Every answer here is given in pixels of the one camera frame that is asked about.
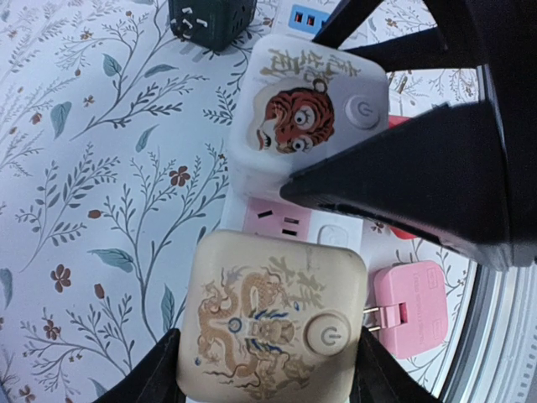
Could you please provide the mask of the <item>beige cube socket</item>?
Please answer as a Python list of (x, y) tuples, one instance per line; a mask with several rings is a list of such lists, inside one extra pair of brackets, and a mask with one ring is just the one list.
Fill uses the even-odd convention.
[(198, 245), (176, 379), (197, 402), (345, 402), (368, 276), (345, 248), (218, 230)]

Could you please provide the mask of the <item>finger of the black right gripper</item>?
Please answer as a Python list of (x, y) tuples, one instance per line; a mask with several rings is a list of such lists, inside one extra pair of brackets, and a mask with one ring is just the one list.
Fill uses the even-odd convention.
[(368, 27), (368, 41), (351, 45), (362, 26), (379, 23), (380, 1), (340, 1), (312, 42), (380, 65), (387, 72), (471, 69), (486, 63), (467, 1), (424, 1), (432, 21), (413, 29)]

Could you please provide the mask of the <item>white power strip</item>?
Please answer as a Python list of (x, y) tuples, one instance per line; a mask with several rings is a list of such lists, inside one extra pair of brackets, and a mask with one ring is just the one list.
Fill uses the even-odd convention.
[[(279, 31), (270, 34), (282, 34), (312, 42), (308, 34)], [(222, 215), (223, 227), (256, 235), (359, 250), (362, 242), (362, 222), (359, 219), (340, 217), (319, 207), (309, 206), (306, 195), (286, 197), (283, 194), (285, 185), (301, 171), (295, 172), (281, 186), (277, 201), (241, 196), (231, 186)]]

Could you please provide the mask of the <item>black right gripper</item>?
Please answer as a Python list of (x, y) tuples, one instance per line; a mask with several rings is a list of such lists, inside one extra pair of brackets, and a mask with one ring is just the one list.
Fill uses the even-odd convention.
[(481, 264), (536, 261), (536, 3), (429, 1), (480, 98), (388, 128), (295, 174), (282, 192)]

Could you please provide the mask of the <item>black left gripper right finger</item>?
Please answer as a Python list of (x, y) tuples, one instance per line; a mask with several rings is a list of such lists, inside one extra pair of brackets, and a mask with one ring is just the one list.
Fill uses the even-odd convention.
[(351, 403), (437, 403), (366, 328), (358, 342)]

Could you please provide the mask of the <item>pink plug adapter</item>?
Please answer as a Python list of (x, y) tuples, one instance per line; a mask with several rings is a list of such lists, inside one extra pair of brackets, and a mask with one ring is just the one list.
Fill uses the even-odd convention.
[(368, 275), (364, 324), (397, 359), (439, 347), (449, 330), (445, 276), (425, 260)]

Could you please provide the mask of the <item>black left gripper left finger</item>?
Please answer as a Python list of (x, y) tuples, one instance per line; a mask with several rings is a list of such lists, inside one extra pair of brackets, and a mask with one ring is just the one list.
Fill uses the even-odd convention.
[(183, 402), (183, 392), (176, 381), (180, 330), (170, 329), (122, 381), (96, 403)]

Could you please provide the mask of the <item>white floral cube socket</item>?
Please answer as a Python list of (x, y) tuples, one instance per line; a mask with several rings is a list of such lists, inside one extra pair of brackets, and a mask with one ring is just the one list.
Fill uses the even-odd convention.
[(233, 191), (277, 201), (295, 172), (387, 129), (388, 103), (380, 65), (306, 39), (261, 38), (226, 145)]

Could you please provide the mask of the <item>dark green cube socket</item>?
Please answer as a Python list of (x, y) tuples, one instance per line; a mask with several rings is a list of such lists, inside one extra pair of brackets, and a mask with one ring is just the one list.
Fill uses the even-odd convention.
[(224, 50), (252, 21), (255, 0), (172, 0), (172, 34), (209, 50)]

